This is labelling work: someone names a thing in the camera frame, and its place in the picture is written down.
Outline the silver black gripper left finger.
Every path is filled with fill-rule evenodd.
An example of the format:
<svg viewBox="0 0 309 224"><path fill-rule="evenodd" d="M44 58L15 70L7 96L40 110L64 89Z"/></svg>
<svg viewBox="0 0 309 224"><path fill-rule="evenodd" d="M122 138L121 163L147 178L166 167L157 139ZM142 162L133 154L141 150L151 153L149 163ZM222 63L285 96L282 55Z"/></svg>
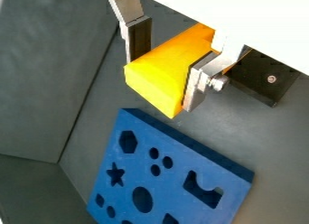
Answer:
<svg viewBox="0 0 309 224"><path fill-rule="evenodd" d="M151 50L153 19L143 13L141 0L109 0L126 43L127 62Z"/></svg>

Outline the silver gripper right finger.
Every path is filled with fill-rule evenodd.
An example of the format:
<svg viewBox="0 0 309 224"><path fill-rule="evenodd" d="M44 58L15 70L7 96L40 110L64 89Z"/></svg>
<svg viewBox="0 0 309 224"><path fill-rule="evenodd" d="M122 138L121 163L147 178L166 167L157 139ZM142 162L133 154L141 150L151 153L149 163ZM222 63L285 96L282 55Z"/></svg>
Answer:
<svg viewBox="0 0 309 224"><path fill-rule="evenodd" d="M221 91L229 84L225 73L253 49L244 45L233 60L224 53L209 51L189 67L182 109L192 112L205 100L209 89Z"/></svg>

